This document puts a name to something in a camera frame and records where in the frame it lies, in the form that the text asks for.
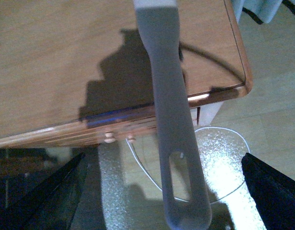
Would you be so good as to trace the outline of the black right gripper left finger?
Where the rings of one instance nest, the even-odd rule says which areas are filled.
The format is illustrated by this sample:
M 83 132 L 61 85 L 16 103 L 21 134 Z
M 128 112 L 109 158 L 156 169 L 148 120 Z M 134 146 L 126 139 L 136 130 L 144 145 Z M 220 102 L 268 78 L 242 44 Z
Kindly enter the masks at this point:
M 81 153 L 0 212 L 0 230 L 69 230 L 86 173 L 85 154 Z

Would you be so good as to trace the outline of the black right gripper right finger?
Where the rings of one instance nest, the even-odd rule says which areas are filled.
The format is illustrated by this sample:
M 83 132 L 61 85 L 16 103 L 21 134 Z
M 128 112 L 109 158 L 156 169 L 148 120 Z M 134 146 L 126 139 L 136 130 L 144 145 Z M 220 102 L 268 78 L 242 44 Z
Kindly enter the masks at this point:
M 268 230 L 295 230 L 295 181 L 250 153 L 241 160 L 250 196 Z

